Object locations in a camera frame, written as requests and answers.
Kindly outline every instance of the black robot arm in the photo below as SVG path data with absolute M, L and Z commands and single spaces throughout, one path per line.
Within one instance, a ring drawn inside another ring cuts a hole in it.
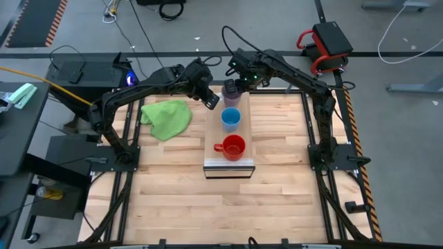
M 161 68 L 136 86 L 106 93 L 95 101 L 88 112 L 92 129 L 102 134 L 112 146 L 116 163 L 130 163 L 134 148 L 120 138 L 112 127 L 117 109 L 152 94 L 184 94 L 194 100 L 201 100 L 212 110 L 219 101 L 219 97 L 208 88 L 212 80 L 208 66 L 200 58 L 186 67 L 179 64 Z
M 312 97 L 314 117 L 320 132 L 318 159 L 325 164 L 334 161 L 337 153 L 337 141 L 331 133 L 331 119 L 336 100 L 332 97 L 331 90 L 326 83 L 289 65 L 281 55 L 271 49 L 265 50 L 263 53 L 247 53 L 239 48 L 228 65 L 230 70 L 226 72 L 226 75 L 238 73 L 240 78 L 234 82 L 231 81 L 231 84 L 225 84 L 232 86 L 227 86 L 227 91 L 241 93 L 256 89 L 260 84 L 266 87 L 271 78 L 279 77 L 309 94 Z

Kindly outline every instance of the orange and black hazard tape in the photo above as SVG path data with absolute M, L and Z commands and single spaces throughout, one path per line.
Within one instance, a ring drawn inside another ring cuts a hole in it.
M 60 22 L 62 21 L 62 16 L 64 13 L 64 10 L 66 10 L 66 5 L 68 1 L 67 0 L 61 0 L 60 5 L 58 6 L 57 13 L 55 14 L 54 21 L 51 25 L 51 28 L 49 29 L 48 37 L 46 38 L 46 46 L 50 46 L 54 42 L 55 34 L 57 32 L 58 26 L 60 25 Z
M 361 149 L 359 131 L 357 130 L 357 125 L 355 122 L 354 110 L 352 109 L 351 97 L 350 97 L 348 91 L 344 91 L 344 93 L 345 93 L 345 98 L 346 98 L 347 110 L 349 112 L 349 117 L 350 117 L 350 121 L 351 121 L 352 133 L 354 134 L 354 141 L 355 141 L 355 147 L 357 150 L 357 155 L 362 156 L 363 151 Z M 363 189 L 366 193 L 366 198 L 368 201 L 367 204 L 371 207 L 370 217 L 372 220 L 372 227 L 374 228 L 375 239 L 377 241 L 382 241 L 381 231 L 380 231 L 380 227 L 379 227 L 379 220 L 377 219 L 377 213 L 375 212 L 375 206 L 374 206 L 374 199 L 372 198 L 372 192 L 371 192 L 371 188 L 369 185 L 368 172 L 366 171 L 365 166 L 362 166 L 360 168 L 360 171 L 361 171 L 361 176 L 363 177 Z
M 23 5 L 23 8 L 20 11 L 20 14 L 17 16 L 17 20 L 15 21 L 14 26 L 11 28 L 11 33 L 9 34 L 9 37 L 6 40 L 5 47 L 9 47 L 9 42 L 11 41 L 11 37 L 14 34 L 15 28 L 17 27 L 17 24 L 19 23 L 21 16 L 23 15 L 23 11 L 26 9 L 26 6 L 28 6 L 28 1 L 29 0 L 26 0 L 25 4 Z

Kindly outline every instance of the concrete floor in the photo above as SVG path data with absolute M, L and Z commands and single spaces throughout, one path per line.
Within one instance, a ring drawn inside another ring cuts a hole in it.
M 327 20 L 337 21 L 355 51 L 376 51 L 377 44 L 390 20 L 390 11 L 364 11 L 355 0 L 322 1 Z M 19 0 L 0 2 L 0 29 L 6 26 Z M 131 52 L 129 44 L 115 25 L 101 22 L 101 0 L 69 1 L 62 23 L 50 48 L 0 48 L 0 53 L 49 53 L 58 46 L 69 44 L 82 53 Z M 310 0 L 188 0 L 183 16 L 165 22 L 159 16 L 137 6 L 141 23 L 156 51 L 226 50 L 221 39 L 221 27 L 230 25 L 260 48 L 296 50 L 298 35 L 318 23 L 316 8 Z M 437 2 L 423 13 L 404 13 L 386 37 L 382 51 L 426 50 L 443 37 L 441 24 L 443 3 Z M 135 45 L 137 52 L 151 52 L 149 44 L 136 23 L 129 2 L 122 0 L 118 23 Z M 248 48 L 228 35 L 232 48 Z M 443 50 L 443 45 L 436 48 Z M 73 53 L 69 49 L 60 51 Z M 164 65 L 187 64 L 193 58 L 161 58 Z M 307 71 L 309 62 L 303 57 L 286 57 L 294 66 Z M 212 68 L 214 78 L 224 79 L 228 57 L 222 65 Z M 159 68 L 154 58 L 140 58 L 146 74 Z M 48 59 L 0 59 L 0 66 L 45 76 Z M 385 87 L 390 83 L 425 83 L 439 75 L 443 58 L 418 58 L 404 64 L 387 65 L 378 58 L 350 58 L 343 79 L 353 81 L 357 88 L 351 92 L 354 112 L 359 126 L 363 152 L 372 162 L 368 173 L 374 202 L 385 241 L 443 245 L 441 229 L 443 216 L 440 189 L 443 172 L 440 162 L 443 131 L 443 96 L 424 94 L 391 94 Z M 323 80 L 333 84 L 331 75 Z M 0 71 L 0 81 L 33 81 L 20 75 Z M 286 86 L 274 81 L 272 86 Z M 57 128 L 73 114 L 63 105 L 48 101 L 42 120 Z M 61 133 L 39 123 L 30 153 L 45 157 L 51 136 Z M 19 239 L 27 216 L 24 209 L 21 223 L 11 248 L 45 248 L 74 244 L 82 217 L 74 221 L 38 218 L 35 231 L 40 241 L 28 245 Z

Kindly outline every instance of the green cloth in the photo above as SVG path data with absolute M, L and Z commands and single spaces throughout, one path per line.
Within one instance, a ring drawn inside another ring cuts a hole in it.
M 166 141 L 182 133 L 189 125 L 192 112 L 183 100 L 169 100 L 141 107 L 141 123 L 151 126 L 151 135 Z

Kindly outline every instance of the black mat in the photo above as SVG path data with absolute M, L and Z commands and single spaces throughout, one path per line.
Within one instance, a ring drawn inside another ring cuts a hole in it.
M 27 0 L 6 41 L 6 47 L 50 46 L 62 20 L 66 3 L 66 0 Z

